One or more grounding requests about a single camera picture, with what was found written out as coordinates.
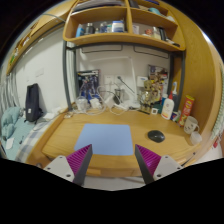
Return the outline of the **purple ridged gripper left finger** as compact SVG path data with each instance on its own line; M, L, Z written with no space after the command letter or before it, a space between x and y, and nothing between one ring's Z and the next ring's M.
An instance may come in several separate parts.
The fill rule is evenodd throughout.
M59 155L44 170L82 186L92 157L92 145L87 145L68 156Z

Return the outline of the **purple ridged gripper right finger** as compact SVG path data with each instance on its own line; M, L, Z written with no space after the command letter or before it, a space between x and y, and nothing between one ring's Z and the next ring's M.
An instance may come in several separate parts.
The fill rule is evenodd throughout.
M135 145L135 156L146 184L150 184L182 169L182 166L170 156L159 156L140 145Z

